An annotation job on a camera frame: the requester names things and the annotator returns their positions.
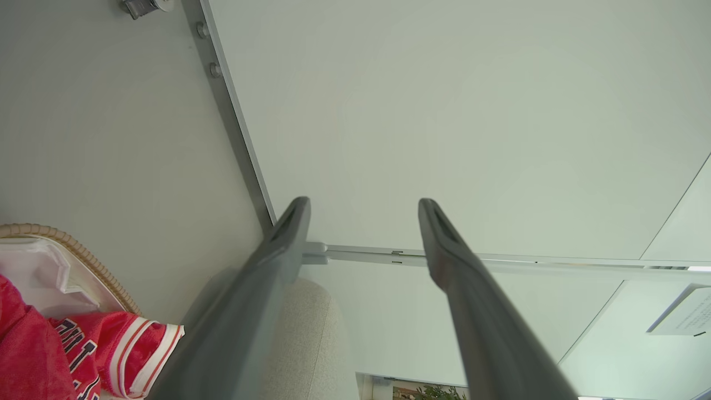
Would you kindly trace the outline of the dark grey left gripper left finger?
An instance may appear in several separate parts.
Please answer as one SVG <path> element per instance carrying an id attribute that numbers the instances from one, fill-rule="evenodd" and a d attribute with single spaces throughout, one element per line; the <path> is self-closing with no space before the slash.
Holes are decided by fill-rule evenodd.
<path id="1" fill-rule="evenodd" d="M 150 399 L 257 399 L 312 215 L 297 197 L 168 357 Z"/>

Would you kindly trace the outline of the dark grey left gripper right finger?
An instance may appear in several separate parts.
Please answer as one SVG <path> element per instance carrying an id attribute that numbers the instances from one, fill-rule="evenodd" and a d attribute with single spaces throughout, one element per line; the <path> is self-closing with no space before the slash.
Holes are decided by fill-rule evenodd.
<path id="1" fill-rule="evenodd" d="M 475 399 L 576 399 L 483 262 L 431 198 L 418 203 L 429 273 L 446 294 Z"/>

